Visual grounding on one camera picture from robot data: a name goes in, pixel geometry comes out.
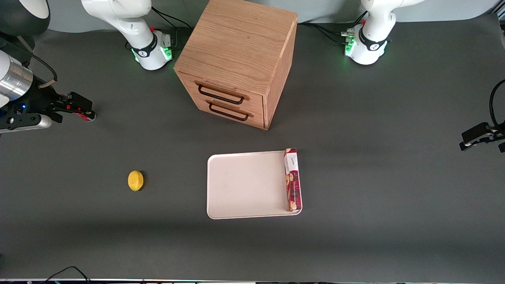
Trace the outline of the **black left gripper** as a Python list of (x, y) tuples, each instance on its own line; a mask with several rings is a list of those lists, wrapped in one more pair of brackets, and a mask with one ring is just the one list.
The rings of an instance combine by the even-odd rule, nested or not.
[[(459, 147), (461, 151), (466, 151), (471, 147), (481, 143), (491, 143), (497, 142), (505, 139), (504, 132), (505, 124), (500, 123), (497, 125), (489, 125), (487, 122), (482, 122), (476, 126), (464, 131), (462, 136), (462, 142), (460, 142)], [(498, 145), (500, 153), (505, 153), (505, 142)]]

